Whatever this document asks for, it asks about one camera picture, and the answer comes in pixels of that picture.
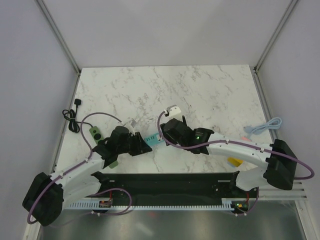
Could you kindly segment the teal power strip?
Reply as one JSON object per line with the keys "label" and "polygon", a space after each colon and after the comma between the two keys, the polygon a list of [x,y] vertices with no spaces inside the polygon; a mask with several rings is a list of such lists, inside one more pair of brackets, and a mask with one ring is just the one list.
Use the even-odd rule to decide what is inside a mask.
{"label": "teal power strip", "polygon": [[157,144],[162,143],[164,140],[163,140],[163,138],[160,136],[159,133],[155,133],[155,134],[152,134],[152,135],[146,137],[146,138],[144,139],[144,141],[145,141],[150,147],[152,147],[152,146],[155,146],[155,145],[157,145]]}

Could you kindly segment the yellow cube socket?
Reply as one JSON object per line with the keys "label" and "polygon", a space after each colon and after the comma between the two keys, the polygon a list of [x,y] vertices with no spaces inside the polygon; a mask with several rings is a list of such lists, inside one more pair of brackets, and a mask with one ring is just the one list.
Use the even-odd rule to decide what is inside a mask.
{"label": "yellow cube socket", "polygon": [[244,162],[243,160],[234,157],[229,157],[227,161],[231,166],[235,168],[239,167]]}

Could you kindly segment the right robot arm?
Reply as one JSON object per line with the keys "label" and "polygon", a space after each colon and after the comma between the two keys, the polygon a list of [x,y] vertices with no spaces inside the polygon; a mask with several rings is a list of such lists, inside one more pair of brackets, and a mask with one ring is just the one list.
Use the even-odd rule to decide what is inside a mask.
{"label": "right robot arm", "polygon": [[211,129],[191,129],[184,119],[176,118],[158,122],[157,128],[167,145],[196,155],[225,156],[253,164],[252,169],[233,173],[229,191],[235,197],[266,185],[285,191],[293,188],[297,159],[283,140],[271,144],[237,141]]}

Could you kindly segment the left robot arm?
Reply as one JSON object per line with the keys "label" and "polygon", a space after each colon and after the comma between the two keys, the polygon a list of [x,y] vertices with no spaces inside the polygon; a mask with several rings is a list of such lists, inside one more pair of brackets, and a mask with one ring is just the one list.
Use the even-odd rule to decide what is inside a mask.
{"label": "left robot arm", "polygon": [[138,156],[152,152],[139,132],[131,133],[117,126],[107,138],[101,138],[90,156],[50,175],[39,173],[33,179],[22,206],[28,211],[27,222],[52,224],[70,204],[97,194],[106,196],[110,185],[102,170],[117,161],[118,156]]}

